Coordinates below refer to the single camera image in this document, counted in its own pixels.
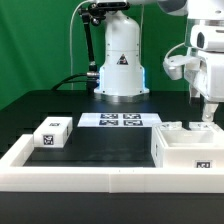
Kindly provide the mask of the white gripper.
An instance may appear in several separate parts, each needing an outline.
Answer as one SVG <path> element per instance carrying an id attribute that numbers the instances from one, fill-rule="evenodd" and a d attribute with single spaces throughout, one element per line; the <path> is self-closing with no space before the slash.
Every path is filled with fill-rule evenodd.
<path id="1" fill-rule="evenodd" d="M 197 50 L 190 52 L 185 65 L 185 79 L 211 102 L 224 102 L 224 54 Z M 205 102 L 202 120 L 212 122 L 215 105 Z"/>

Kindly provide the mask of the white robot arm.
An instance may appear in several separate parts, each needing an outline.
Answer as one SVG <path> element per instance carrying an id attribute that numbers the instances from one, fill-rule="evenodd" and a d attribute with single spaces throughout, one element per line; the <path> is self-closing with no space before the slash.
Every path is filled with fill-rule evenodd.
<path id="1" fill-rule="evenodd" d="M 164 70 L 189 83 L 192 98 L 204 98 L 202 119 L 211 121 L 224 102 L 224 0 L 90 0 L 94 19 L 106 20 L 106 56 L 95 94 L 113 101 L 147 94 L 140 64 L 140 27 L 123 11 L 157 3 L 167 14 L 187 17 L 187 54 L 167 54 Z"/>

